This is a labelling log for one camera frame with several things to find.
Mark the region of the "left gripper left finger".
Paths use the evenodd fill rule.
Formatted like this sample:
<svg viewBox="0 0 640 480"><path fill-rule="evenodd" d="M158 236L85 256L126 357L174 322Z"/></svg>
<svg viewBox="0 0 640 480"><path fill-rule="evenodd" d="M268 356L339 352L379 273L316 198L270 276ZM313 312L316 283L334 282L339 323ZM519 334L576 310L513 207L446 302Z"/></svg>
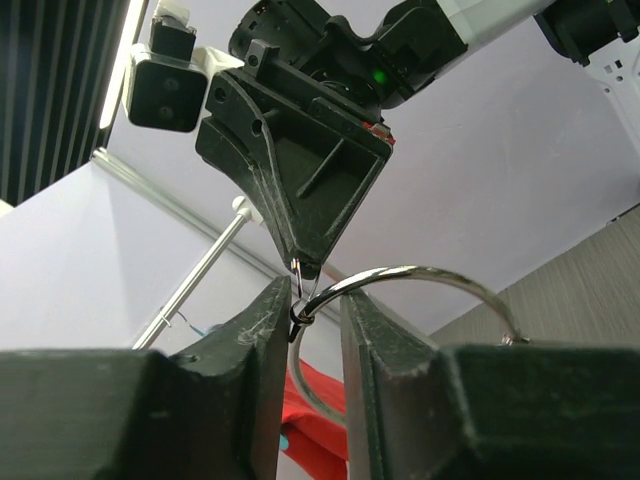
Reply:
<svg viewBox="0 0 640 480"><path fill-rule="evenodd" d="M1 356L5 479L272 479L291 285L173 354L31 350Z"/></svg>

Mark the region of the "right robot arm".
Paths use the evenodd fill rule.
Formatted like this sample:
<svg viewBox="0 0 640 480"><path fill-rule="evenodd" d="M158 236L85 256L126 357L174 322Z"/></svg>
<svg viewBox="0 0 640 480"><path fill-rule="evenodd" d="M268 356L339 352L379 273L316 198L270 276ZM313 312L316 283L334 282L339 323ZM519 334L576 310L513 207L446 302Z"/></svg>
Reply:
<svg viewBox="0 0 640 480"><path fill-rule="evenodd" d="M314 279L392 155L383 112L530 18L637 139L635 1L403 1L367 37L317 2L260 1L226 51L195 51L209 80L196 151L249 198L284 265Z"/></svg>

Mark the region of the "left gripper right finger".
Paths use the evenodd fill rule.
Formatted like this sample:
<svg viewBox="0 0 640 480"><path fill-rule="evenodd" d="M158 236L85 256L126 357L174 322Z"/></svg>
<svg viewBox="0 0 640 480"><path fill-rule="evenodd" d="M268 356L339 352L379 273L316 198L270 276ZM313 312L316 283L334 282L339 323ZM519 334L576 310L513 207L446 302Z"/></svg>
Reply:
<svg viewBox="0 0 640 480"><path fill-rule="evenodd" d="M354 479L635 479L639 353L433 349L361 292L341 342Z"/></svg>

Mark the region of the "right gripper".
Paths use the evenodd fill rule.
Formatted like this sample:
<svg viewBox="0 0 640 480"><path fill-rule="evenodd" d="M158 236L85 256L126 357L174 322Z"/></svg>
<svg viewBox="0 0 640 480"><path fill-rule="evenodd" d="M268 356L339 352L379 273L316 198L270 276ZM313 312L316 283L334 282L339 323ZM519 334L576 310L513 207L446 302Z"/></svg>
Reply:
<svg viewBox="0 0 640 480"><path fill-rule="evenodd" d="M334 69L318 80L251 41L214 77L196 151L257 207L284 264L316 277L392 153L375 89Z"/></svg>

